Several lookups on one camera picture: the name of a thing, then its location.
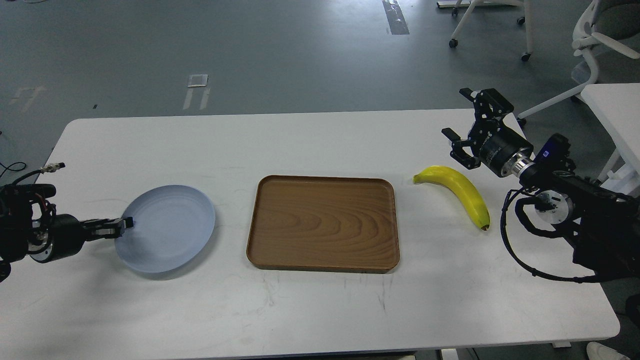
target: gray floor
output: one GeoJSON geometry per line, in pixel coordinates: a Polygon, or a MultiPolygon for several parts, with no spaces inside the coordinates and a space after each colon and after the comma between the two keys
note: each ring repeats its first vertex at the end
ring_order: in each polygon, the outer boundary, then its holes
{"type": "MultiPolygon", "coordinates": [[[[478,8],[458,48],[449,49],[457,20],[435,0],[400,0],[409,35],[390,34],[380,0],[1,1],[0,161],[42,166],[78,118],[469,108],[462,87],[497,88],[523,111],[575,85],[571,32],[588,3],[535,1],[527,20],[536,50],[523,63],[525,33],[515,22],[522,12],[511,7],[478,8]],[[197,89],[183,110],[190,74],[209,75],[204,109],[197,89]]],[[[581,103],[528,118],[525,133],[537,149],[555,132],[572,141],[584,176],[596,176],[614,149],[581,103]]],[[[604,287],[622,311],[640,282],[604,287]]],[[[621,324],[621,334],[603,343],[640,352],[639,331],[624,316],[621,324]]],[[[477,352],[481,359],[585,359],[584,346],[477,352]]]]}

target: brown tray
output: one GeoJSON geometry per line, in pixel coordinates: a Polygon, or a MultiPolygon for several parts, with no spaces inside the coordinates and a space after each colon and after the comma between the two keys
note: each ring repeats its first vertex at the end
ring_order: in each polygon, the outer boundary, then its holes
{"type": "Polygon", "coordinates": [[[394,189],[382,179],[267,176],[246,255],[264,269],[388,272],[400,260],[394,189]]]}

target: office chair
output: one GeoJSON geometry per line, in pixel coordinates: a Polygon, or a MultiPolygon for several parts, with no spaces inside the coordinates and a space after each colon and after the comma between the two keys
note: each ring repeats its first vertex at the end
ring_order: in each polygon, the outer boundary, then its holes
{"type": "Polygon", "coordinates": [[[609,79],[612,83],[640,82],[640,74],[633,69],[638,69],[640,61],[631,59],[640,58],[640,53],[627,47],[618,40],[630,38],[640,33],[640,0],[594,0],[587,10],[580,16],[573,29],[572,47],[574,56],[582,56],[584,61],[578,64],[572,72],[572,78],[580,85],[567,90],[533,108],[518,114],[519,123],[524,124],[525,118],[533,113],[548,108],[569,97],[578,98],[585,86],[605,82],[606,75],[600,72],[600,67],[593,49],[598,45],[604,45],[612,51],[599,54],[598,58],[617,56],[613,66],[614,76],[609,79]]]}
{"type": "MultiPolygon", "coordinates": [[[[519,25],[522,25],[522,24],[525,25],[525,31],[527,33],[527,51],[522,53],[522,55],[520,55],[520,59],[522,61],[529,60],[529,58],[531,57],[531,53],[533,53],[533,36],[531,35],[531,16],[530,16],[531,6],[529,4],[529,0],[497,0],[497,1],[471,0],[471,2],[469,3],[469,7],[465,12],[465,15],[462,17],[462,19],[460,20],[460,23],[458,23],[458,26],[456,26],[456,29],[453,31],[453,34],[451,35],[451,40],[449,41],[449,47],[453,48],[458,46],[458,35],[460,34],[462,27],[467,22],[467,18],[471,15],[471,13],[474,11],[474,8],[477,5],[485,2],[524,7],[524,16],[519,17],[517,20],[517,23],[519,25]]],[[[456,2],[456,5],[453,8],[453,12],[451,13],[451,16],[453,17],[458,16],[458,7],[460,7],[460,3],[462,3],[462,0],[458,0],[456,2]]]]}

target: yellow banana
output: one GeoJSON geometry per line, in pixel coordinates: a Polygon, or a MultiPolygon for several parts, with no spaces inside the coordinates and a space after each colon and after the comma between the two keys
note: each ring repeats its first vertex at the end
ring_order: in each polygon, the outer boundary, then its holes
{"type": "Polygon", "coordinates": [[[482,230],[489,229],[489,211],[476,187],[450,167],[434,165],[413,177],[414,184],[434,183],[449,188],[462,202],[471,220],[482,230]]]}

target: white table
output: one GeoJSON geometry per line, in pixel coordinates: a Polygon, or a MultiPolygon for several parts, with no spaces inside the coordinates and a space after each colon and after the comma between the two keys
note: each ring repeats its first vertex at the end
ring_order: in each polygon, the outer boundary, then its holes
{"type": "MultiPolygon", "coordinates": [[[[473,110],[81,119],[40,176],[59,213],[117,217],[141,193],[186,184],[216,206],[209,244],[164,277],[136,274],[111,240],[71,258],[13,264],[0,284],[3,359],[264,357],[595,340],[619,323],[597,284],[530,276],[504,249],[499,209],[517,179],[465,171],[440,129],[473,110]],[[479,231],[446,188],[413,185],[429,165],[476,184],[493,218],[479,231]],[[380,177],[396,193],[401,260],[389,274],[259,270],[245,256],[258,182],[270,174],[380,177]]],[[[517,128],[514,118],[508,125],[517,128]]],[[[563,241],[509,231],[522,259],[587,275],[563,241]]]]}
{"type": "Polygon", "coordinates": [[[640,84],[587,85],[581,96],[616,144],[616,152],[598,179],[606,180],[604,188],[632,193],[640,186],[640,84]],[[625,164],[610,173],[618,158],[625,164]]]}

